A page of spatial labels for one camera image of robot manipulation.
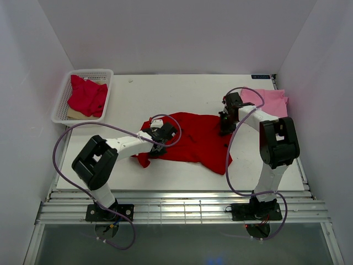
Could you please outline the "red t shirt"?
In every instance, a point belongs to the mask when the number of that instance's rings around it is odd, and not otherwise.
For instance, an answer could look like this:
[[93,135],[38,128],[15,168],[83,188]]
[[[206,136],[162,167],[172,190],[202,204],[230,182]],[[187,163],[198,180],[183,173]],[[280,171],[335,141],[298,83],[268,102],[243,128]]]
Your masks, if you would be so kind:
[[178,112],[162,117],[164,123],[175,128],[181,126],[179,142],[166,148],[165,154],[152,156],[141,153],[136,156],[139,164],[146,168],[151,159],[163,159],[178,162],[200,163],[209,170],[224,175],[226,155],[231,135],[220,135],[220,119],[215,115],[198,115]]

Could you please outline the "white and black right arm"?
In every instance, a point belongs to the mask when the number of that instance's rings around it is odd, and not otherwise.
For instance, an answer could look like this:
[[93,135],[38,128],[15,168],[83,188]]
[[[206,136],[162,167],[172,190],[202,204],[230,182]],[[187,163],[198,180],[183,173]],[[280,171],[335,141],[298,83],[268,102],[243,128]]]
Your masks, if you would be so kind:
[[277,202],[278,187],[284,173],[300,154],[292,118],[280,118],[262,111],[253,103],[245,103],[236,91],[228,92],[222,103],[224,109],[219,113],[221,135],[234,136],[242,124],[252,127],[259,133],[259,152],[263,161],[258,184],[248,195],[249,202],[231,204],[232,219],[282,220]]

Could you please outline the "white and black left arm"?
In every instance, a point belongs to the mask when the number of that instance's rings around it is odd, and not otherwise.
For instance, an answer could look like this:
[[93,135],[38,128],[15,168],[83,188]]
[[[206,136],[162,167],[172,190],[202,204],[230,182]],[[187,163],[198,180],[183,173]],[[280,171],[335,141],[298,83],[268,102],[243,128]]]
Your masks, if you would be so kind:
[[177,135],[177,128],[163,120],[154,120],[137,136],[104,139],[92,136],[72,162],[72,169],[84,182],[96,201],[87,208],[87,221],[113,221],[117,212],[132,220],[133,205],[120,205],[113,196],[108,179],[117,161],[141,153],[165,154],[167,142]]

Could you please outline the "blue label on table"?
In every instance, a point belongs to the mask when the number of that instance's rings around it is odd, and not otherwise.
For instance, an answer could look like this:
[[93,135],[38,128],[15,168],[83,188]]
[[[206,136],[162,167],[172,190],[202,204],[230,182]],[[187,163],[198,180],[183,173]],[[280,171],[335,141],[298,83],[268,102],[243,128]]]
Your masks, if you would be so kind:
[[270,75],[251,75],[251,78],[252,79],[256,79],[256,80],[269,80],[269,79],[271,79],[271,76]]

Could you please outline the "folded pink t shirt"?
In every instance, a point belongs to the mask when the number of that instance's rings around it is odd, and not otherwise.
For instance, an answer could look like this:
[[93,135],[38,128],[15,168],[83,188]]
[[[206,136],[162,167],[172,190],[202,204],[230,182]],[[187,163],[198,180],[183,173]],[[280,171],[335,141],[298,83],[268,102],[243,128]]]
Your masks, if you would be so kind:
[[[287,102],[284,90],[255,89],[264,99],[264,105],[260,109],[270,115],[279,118],[287,117]],[[242,89],[240,97],[244,103],[252,103],[254,106],[262,104],[261,98],[253,91]]]

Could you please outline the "crimson shirt in basket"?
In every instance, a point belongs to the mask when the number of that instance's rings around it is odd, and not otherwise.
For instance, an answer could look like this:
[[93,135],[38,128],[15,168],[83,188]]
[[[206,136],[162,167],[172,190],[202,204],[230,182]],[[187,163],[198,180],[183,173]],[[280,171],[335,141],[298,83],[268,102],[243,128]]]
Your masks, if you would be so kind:
[[108,87],[91,80],[71,75],[72,95],[67,103],[70,108],[85,116],[101,117],[104,110]]

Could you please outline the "white plastic basket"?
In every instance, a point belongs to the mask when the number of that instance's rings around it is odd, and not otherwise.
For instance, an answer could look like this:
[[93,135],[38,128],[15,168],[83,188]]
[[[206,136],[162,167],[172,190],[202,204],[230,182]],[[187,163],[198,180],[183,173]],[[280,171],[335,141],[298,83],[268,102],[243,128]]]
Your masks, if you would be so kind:
[[51,120],[72,126],[85,121],[104,120],[113,87],[112,70],[73,70],[62,82]]

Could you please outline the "beige cloth in basket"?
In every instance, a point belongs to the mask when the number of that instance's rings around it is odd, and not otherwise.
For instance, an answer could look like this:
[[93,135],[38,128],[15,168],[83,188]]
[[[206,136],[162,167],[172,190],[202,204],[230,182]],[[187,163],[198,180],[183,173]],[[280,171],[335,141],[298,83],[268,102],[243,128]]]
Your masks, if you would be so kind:
[[70,119],[75,119],[75,120],[95,120],[98,119],[98,117],[95,116],[85,116],[81,112],[75,111],[72,108],[68,108],[67,110],[67,117]]

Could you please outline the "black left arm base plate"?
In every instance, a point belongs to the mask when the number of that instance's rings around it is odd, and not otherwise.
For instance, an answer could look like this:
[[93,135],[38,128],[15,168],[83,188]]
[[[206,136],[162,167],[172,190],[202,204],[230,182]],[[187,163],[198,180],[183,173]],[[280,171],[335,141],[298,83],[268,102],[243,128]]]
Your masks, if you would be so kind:
[[[118,204],[113,207],[113,211],[126,216],[129,220],[133,220],[134,205],[133,204]],[[90,204],[87,206],[85,221],[88,222],[116,222],[123,219],[120,215],[116,215],[107,211],[97,204]]]

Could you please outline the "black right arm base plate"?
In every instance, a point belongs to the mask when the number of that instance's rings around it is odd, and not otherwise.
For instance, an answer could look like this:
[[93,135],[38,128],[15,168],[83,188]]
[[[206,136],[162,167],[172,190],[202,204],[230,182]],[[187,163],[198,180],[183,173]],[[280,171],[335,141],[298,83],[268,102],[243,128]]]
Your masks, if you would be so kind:
[[234,203],[230,205],[230,213],[233,221],[280,221],[282,213],[279,203],[267,208],[260,207],[259,209],[252,208],[249,203]]

